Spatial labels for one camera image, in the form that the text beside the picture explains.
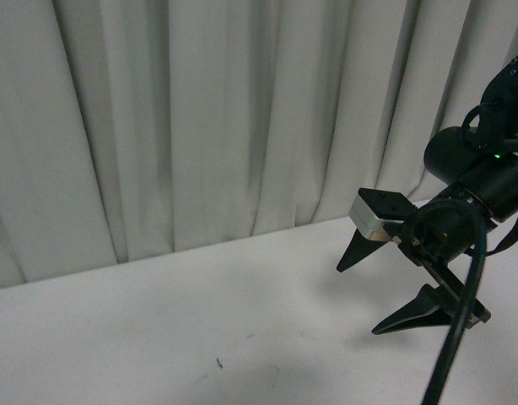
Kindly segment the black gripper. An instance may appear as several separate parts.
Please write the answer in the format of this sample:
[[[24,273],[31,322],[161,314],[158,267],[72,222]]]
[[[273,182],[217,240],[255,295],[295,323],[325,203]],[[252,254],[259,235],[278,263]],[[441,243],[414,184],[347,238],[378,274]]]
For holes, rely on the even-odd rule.
[[[451,324],[465,284],[448,268],[448,263],[475,244],[469,213],[475,213],[484,232],[492,229],[486,210],[476,203],[445,198],[427,203],[401,224],[387,224],[386,233],[415,265],[424,267],[438,283],[425,284],[416,297],[373,329],[374,335],[420,327]],[[366,239],[358,230],[336,269],[342,273],[379,250],[385,241]]]

